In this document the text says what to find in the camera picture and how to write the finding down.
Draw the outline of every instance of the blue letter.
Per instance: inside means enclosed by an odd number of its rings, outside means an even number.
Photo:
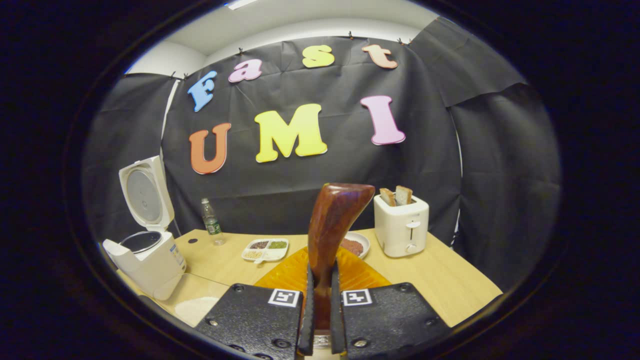
[[[187,93],[193,96],[193,100],[196,102],[196,107],[193,108],[193,111],[198,112],[213,98],[213,94],[208,94],[207,90],[213,91],[212,79],[216,77],[216,74],[215,71],[210,71],[187,91]]]

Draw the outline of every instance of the rice cooker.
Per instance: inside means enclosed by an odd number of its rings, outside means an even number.
[[[174,212],[159,156],[120,169],[120,185],[136,221],[146,227],[119,243],[102,242],[115,265],[147,295],[166,300],[180,281],[186,262],[166,229]]]
[[[375,233],[383,252],[392,258],[416,254],[427,242],[429,204],[416,196],[411,204],[389,206],[380,195],[373,197]]]

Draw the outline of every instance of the bread slice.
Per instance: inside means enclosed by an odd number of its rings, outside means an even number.
[[[400,185],[396,186],[396,204],[398,206],[411,204],[412,194],[413,190]]]
[[[380,197],[384,200],[389,206],[396,205],[396,199],[394,198],[394,193],[387,188],[380,188]]]

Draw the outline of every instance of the pink letter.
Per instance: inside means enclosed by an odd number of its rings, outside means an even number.
[[[229,82],[238,83],[242,80],[257,79],[262,74],[260,66],[262,66],[262,60],[258,59],[251,59],[239,63],[234,67],[236,71],[229,75]]]
[[[391,55],[391,51],[382,49],[380,45],[373,44],[365,46],[362,48],[362,51],[369,53],[371,60],[373,60],[373,62],[379,67],[395,69],[398,66],[397,62],[387,59],[387,55]]]
[[[360,100],[369,109],[373,121],[373,137],[371,142],[376,145],[403,142],[404,133],[396,127],[396,121],[391,114],[389,103],[391,98],[385,95],[368,96]]]

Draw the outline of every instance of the wooden handle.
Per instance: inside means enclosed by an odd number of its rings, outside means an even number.
[[[329,328],[331,271],[340,243],[375,191],[371,185],[330,183],[322,187],[316,199],[308,234],[316,329]]]

